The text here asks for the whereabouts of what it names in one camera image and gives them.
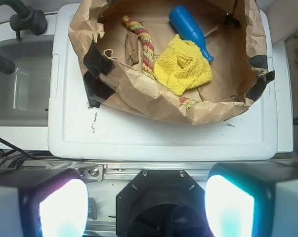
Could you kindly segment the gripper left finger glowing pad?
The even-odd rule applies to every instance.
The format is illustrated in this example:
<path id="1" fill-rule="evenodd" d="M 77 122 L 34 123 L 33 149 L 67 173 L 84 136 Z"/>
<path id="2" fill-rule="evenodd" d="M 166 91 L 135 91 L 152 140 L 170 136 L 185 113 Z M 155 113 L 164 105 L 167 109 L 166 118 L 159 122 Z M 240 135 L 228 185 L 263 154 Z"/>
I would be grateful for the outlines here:
<path id="1" fill-rule="evenodd" d="M 0 169 L 0 237 L 82 237 L 88 191 L 67 169 Z"/>

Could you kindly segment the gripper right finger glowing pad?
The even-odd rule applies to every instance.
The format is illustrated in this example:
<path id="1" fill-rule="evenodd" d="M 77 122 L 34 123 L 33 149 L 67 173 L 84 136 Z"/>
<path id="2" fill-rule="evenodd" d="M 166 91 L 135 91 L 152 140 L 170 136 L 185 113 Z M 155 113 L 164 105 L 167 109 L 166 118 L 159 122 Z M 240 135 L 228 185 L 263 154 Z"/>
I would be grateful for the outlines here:
<path id="1" fill-rule="evenodd" d="M 216 237 L 298 237 L 298 162 L 220 162 L 205 212 Z"/>

